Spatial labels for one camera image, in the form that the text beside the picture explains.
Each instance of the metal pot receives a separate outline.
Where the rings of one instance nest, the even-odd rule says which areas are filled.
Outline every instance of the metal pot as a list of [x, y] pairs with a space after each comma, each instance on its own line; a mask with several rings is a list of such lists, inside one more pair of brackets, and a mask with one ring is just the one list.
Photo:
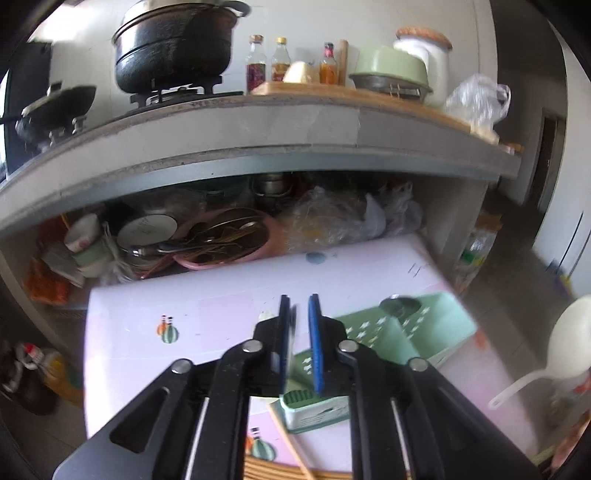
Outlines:
[[52, 135], [71, 135], [76, 119], [88, 113], [95, 100], [96, 86], [80, 85], [61, 89], [61, 82], [53, 83], [47, 96], [26, 106], [18, 115], [6, 115], [0, 124], [16, 122], [20, 138], [44, 150]]
[[237, 0], [144, 0], [113, 36], [115, 79], [128, 93], [150, 93], [224, 72], [232, 28], [250, 7]]

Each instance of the sauce bottle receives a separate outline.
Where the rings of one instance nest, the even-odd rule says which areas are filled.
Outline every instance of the sauce bottle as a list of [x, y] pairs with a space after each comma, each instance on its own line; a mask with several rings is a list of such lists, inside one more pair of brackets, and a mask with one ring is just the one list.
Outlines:
[[277, 37], [277, 48], [271, 60], [271, 80], [273, 82], [282, 82], [290, 65], [291, 58], [287, 53], [287, 39], [285, 37]]
[[250, 93], [267, 79], [267, 57], [262, 35], [251, 35], [251, 52], [246, 57], [246, 91]]
[[335, 46], [327, 42], [324, 44], [324, 58], [320, 62], [320, 83], [336, 85], [339, 83], [339, 67], [335, 60]]

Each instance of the doorway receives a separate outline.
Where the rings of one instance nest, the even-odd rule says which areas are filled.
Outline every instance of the doorway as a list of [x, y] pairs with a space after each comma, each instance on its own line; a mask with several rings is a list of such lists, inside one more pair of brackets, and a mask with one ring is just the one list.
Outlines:
[[566, 119], [544, 111], [540, 147], [528, 198], [529, 203], [535, 205], [543, 213], [548, 210], [558, 179], [565, 134]]

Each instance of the plastic bag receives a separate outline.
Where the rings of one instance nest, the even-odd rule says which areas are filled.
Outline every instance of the plastic bag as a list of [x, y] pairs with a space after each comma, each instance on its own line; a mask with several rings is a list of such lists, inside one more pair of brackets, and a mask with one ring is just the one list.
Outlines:
[[137, 280], [137, 275], [135, 275], [131, 267], [121, 258], [121, 250], [111, 235], [108, 223], [103, 223], [103, 230], [105, 232], [105, 243], [113, 254], [113, 261], [105, 267], [104, 272], [101, 274], [100, 286], [106, 287]]
[[385, 236], [412, 233], [421, 227], [423, 211], [412, 198], [413, 184], [410, 181], [391, 190], [380, 190], [378, 201], [387, 220]]
[[125, 203], [144, 215], [169, 215], [179, 224], [205, 211], [206, 202], [200, 192], [165, 187], [137, 193], [124, 199]]
[[386, 217], [368, 193], [365, 202], [354, 192], [307, 191], [283, 216], [290, 253], [353, 244], [384, 233]]
[[445, 113], [469, 123], [474, 129], [492, 130], [504, 119], [511, 104], [511, 89], [477, 73], [464, 80], [447, 98]]

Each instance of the wok handle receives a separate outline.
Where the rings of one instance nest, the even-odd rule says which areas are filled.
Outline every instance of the wok handle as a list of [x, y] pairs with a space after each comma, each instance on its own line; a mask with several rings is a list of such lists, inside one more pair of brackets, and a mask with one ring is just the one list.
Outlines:
[[0, 117], [0, 125], [18, 122], [21, 118], [22, 115], [5, 115], [3, 117]]

